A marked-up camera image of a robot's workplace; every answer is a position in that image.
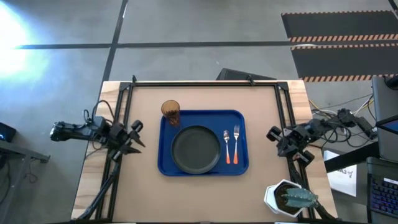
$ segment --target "concrete floor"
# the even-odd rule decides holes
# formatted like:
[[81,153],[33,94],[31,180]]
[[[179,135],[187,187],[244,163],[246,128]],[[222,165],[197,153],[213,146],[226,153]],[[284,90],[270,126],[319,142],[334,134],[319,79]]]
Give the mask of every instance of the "concrete floor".
[[[78,187],[86,142],[52,142],[54,121],[81,123],[81,111],[98,99],[109,49],[9,50],[18,44],[108,44],[122,0],[0,1],[0,121],[15,127],[17,144],[51,154],[32,164],[39,181],[24,182],[11,223],[67,221]],[[119,38],[128,42],[287,40],[281,12],[378,10],[387,0],[130,0]],[[110,80],[214,80],[223,68],[297,79],[288,47],[118,49]],[[319,107],[371,93],[370,82],[309,83]],[[356,110],[366,99],[345,108]],[[366,110],[362,116],[372,121]],[[364,139],[355,138],[353,144]],[[327,144],[343,152],[345,143]],[[366,177],[359,177],[363,189]],[[366,221],[364,206],[335,193],[344,220]]]

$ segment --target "plant pot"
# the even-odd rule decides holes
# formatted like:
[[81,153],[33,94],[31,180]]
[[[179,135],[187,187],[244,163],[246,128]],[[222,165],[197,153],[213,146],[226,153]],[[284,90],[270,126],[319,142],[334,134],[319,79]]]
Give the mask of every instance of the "plant pot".
[[264,202],[275,214],[296,217],[304,210],[304,208],[292,208],[284,205],[286,201],[281,197],[281,195],[286,194],[285,190],[292,187],[301,188],[299,184],[288,180],[281,180],[278,184],[267,187]]

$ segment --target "metal bracket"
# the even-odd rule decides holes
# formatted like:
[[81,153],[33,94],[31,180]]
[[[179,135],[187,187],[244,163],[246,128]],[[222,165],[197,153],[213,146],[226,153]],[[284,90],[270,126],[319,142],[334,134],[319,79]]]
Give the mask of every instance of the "metal bracket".
[[289,86],[287,84],[287,82],[278,82],[278,86],[283,89],[284,91],[288,91],[289,90]]
[[251,86],[256,85],[256,83],[254,82],[254,80],[253,80],[253,78],[252,78],[251,75],[247,75],[246,80],[249,80],[249,81],[250,81],[250,85],[251,85]]
[[131,83],[131,85],[132,85],[132,86],[135,86],[135,85],[136,85],[136,81],[137,81],[136,76],[135,76],[135,75],[132,75],[132,83]]
[[130,87],[130,83],[128,83],[128,82],[122,82],[122,83],[120,83],[119,91],[124,91],[124,90],[126,90],[127,88],[129,88],[129,87]]

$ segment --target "blue tray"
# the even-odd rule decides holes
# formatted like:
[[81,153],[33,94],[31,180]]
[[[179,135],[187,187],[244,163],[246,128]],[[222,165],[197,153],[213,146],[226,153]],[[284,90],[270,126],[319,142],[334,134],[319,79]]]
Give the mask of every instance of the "blue tray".
[[[240,125],[238,137],[238,164],[233,164],[235,138],[233,136],[235,124]],[[198,175],[241,175],[249,166],[248,145],[243,115],[236,110],[181,110],[180,127],[173,127],[163,116],[160,121],[159,155],[157,166],[160,172],[168,176],[192,176],[180,170],[174,163],[171,147],[174,137],[182,129],[201,125],[212,130],[220,141],[221,157],[217,165],[209,172]],[[231,163],[226,163],[226,145],[223,131],[229,131],[229,158]]]

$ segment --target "computer keyboard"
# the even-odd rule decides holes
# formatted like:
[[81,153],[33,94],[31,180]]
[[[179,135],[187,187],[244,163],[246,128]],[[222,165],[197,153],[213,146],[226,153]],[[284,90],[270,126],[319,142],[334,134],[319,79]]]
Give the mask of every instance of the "computer keyboard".
[[398,218],[398,185],[371,178],[370,209]]

